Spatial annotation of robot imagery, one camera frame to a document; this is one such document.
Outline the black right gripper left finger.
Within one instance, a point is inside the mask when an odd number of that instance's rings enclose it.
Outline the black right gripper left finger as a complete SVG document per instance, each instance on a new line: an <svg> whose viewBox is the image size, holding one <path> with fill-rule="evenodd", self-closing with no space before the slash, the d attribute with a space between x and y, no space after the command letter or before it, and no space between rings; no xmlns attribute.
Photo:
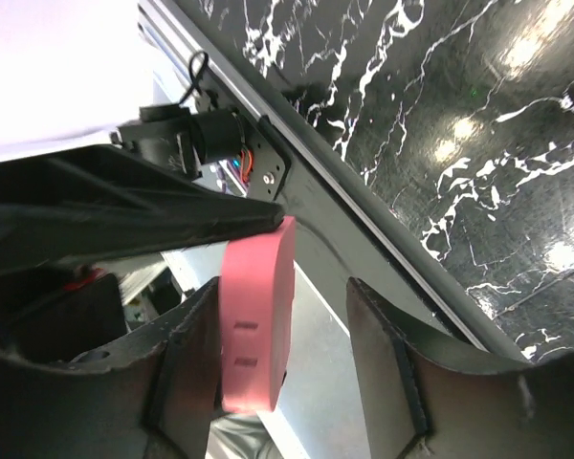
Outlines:
<svg viewBox="0 0 574 459"><path fill-rule="evenodd" d="M201 458L219 380L216 279L73 362L0 350L0 458Z"/></svg>

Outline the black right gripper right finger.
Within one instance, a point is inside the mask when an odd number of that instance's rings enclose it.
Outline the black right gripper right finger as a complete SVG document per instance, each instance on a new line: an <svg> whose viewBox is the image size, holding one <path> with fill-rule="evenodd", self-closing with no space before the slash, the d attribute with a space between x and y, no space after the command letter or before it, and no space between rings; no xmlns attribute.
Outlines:
<svg viewBox="0 0 574 459"><path fill-rule="evenodd" d="M360 279L350 339L375 458L574 458L574 350L537 364L475 348Z"/></svg>

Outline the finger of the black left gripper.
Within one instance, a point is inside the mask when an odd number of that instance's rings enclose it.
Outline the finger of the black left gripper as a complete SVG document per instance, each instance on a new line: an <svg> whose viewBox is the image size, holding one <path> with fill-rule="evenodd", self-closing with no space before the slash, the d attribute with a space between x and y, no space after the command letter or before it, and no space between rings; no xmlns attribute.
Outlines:
<svg viewBox="0 0 574 459"><path fill-rule="evenodd" d="M110 145L2 162L0 275L240 239L284 216Z"/></svg>

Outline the pink square socket adapter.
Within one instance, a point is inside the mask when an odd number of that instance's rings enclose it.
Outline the pink square socket adapter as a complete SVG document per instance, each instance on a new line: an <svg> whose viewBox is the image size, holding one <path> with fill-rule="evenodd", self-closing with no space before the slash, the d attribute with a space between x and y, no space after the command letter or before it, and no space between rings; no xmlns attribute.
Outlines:
<svg viewBox="0 0 574 459"><path fill-rule="evenodd" d="M275 409L291 347L296 219L271 233L231 241L219 277L222 406Z"/></svg>

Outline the black right arm base joint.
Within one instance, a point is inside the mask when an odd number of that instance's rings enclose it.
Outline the black right arm base joint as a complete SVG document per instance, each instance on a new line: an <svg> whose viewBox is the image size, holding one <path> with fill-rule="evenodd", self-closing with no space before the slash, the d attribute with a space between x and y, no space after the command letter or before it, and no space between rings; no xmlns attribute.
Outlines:
<svg viewBox="0 0 574 459"><path fill-rule="evenodd" d="M275 200L291 168L265 126L234 108L143 107L136 120L116 128L111 142L190 180L207 170L220 190L257 200Z"/></svg>

